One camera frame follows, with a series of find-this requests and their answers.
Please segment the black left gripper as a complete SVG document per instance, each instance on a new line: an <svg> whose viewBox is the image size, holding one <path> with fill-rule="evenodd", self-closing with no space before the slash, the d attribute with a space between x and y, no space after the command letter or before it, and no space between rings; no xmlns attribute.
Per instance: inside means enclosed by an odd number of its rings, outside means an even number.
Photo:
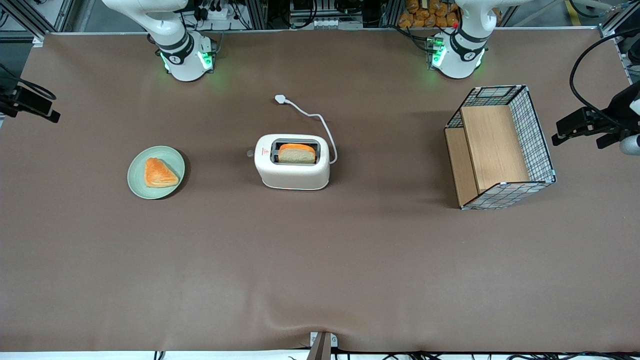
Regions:
<svg viewBox="0 0 640 360"><path fill-rule="evenodd" d="M556 122L557 132L551 143L557 147L576 137L592 136L597 133L639 133L639 91L640 83L635 82L614 95L604 109L593 112L581 107Z"/></svg>

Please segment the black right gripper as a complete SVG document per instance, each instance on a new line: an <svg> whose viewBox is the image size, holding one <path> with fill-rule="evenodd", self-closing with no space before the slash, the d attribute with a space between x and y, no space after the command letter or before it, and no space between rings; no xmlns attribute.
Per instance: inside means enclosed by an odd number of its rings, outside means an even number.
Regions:
<svg viewBox="0 0 640 360"><path fill-rule="evenodd" d="M54 124L60 120L60 113L53 109L50 100L21 85L16 85L14 88L0 86L0 112L2 114L28 112Z"/></svg>

